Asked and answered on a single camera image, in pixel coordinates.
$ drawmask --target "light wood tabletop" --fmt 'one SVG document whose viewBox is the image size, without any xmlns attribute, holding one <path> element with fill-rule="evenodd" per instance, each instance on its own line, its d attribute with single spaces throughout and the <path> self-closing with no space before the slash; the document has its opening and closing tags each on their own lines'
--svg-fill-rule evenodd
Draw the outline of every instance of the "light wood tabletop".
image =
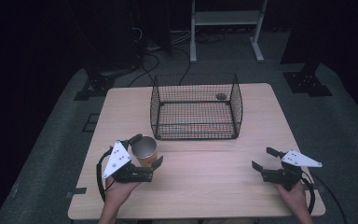
<svg viewBox="0 0 358 224">
<path fill-rule="evenodd" d="M 151 183 L 142 183 L 135 189 L 121 206 L 118 218 L 291 216 L 273 185 L 263 182 L 261 174 L 252 168 L 252 161 L 266 169 L 279 169 L 280 160 L 267 154 L 266 148 L 298 150 L 296 140 L 269 84 L 240 84 L 240 88 L 243 116 L 239 137 L 157 141 L 158 156 L 164 156 L 162 165 Z M 86 193 L 74 195 L 69 218 L 99 218 L 103 200 L 97 186 L 96 164 L 109 146 L 137 133 L 153 137 L 151 93 L 151 87 L 112 89 L 107 93 L 76 186 L 86 188 Z M 139 166 L 134 157 L 132 162 Z M 319 192 L 315 193 L 312 215 L 321 216 L 325 212 L 324 203 Z"/>
</svg>

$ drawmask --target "wire mesh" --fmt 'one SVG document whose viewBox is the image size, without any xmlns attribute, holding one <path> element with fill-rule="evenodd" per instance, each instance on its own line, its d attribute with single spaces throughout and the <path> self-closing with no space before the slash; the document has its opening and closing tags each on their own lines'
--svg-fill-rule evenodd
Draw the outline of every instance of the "wire mesh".
<svg viewBox="0 0 358 224">
<path fill-rule="evenodd" d="M 242 99 L 235 74 L 156 76 L 150 106 L 159 140 L 233 139 L 240 133 Z"/>
</svg>

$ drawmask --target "metal cup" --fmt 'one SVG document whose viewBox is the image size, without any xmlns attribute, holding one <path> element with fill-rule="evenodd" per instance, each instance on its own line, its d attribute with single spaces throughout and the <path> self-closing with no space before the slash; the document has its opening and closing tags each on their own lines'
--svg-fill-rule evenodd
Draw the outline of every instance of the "metal cup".
<svg viewBox="0 0 358 224">
<path fill-rule="evenodd" d="M 131 147 L 131 151 L 143 167 L 151 167 L 157 159 L 157 143 L 151 137 L 144 136 Z"/>
</svg>

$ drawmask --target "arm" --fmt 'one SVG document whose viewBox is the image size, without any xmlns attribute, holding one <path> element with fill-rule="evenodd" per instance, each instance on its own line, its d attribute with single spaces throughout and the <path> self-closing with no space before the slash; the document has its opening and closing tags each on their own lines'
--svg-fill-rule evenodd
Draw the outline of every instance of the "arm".
<svg viewBox="0 0 358 224">
<path fill-rule="evenodd" d="M 282 199 L 296 217 L 297 222 L 300 224 L 312 224 L 310 212 L 307 207 L 307 200 L 305 191 L 298 181 L 290 191 L 287 191 L 282 185 L 275 184 L 276 190 L 280 193 Z"/>
<path fill-rule="evenodd" d="M 113 182 L 113 177 L 106 178 L 106 186 L 110 186 Z M 115 224 L 118 209 L 127 201 L 132 191 L 138 187 L 141 183 L 128 183 L 122 184 L 115 182 L 109 189 L 106 190 L 106 198 L 101 213 L 99 224 Z"/>
</svg>

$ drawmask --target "gray carpet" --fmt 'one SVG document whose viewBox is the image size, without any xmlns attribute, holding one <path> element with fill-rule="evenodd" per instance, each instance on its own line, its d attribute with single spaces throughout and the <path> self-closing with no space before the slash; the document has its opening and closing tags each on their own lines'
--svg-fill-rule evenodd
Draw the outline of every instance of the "gray carpet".
<svg viewBox="0 0 358 224">
<path fill-rule="evenodd" d="M 312 168 L 334 192 L 349 223 L 358 223 L 358 106 L 343 88 L 339 77 L 321 65 L 316 76 L 328 87 L 333 96 L 309 97 L 293 94 L 282 73 L 299 71 L 302 64 L 280 65 L 289 33 L 262 33 L 259 44 L 266 61 L 257 63 L 249 34 L 227 35 L 213 45 L 197 45 L 198 61 L 191 64 L 191 74 L 236 73 L 240 83 L 270 84 L 281 104 L 300 150 L 324 164 Z M 188 43 L 176 46 L 188 52 Z M 188 67 L 188 58 L 174 49 L 172 55 L 157 52 L 158 67 L 150 72 L 181 76 Z M 145 56 L 145 68 L 156 64 L 153 57 Z M 127 87 L 142 74 L 139 69 L 120 77 L 115 88 Z M 84 70 L 72 80 L 55 105 L 34 149 L 24 164 L 17 183 L 0 211 L 0 223 L 71 223 L 67 216 L 71 193 L 76 187 L 92 133 L 82 132 L 89 115 L 99 113 L 103 97 L 88 101 L 74 101 L 76 93 L 86 82 Z M 132 87 L 148 86 L 145 75 Z M 332 195 L 322 193 L 326 213 L 315 217 L 315 223 L 343 223 Z M 75 223 L 96 223 L 75 221 Z M 259 223 L 296 223 L 292 217 L 260 218 Z"/>
</svg>

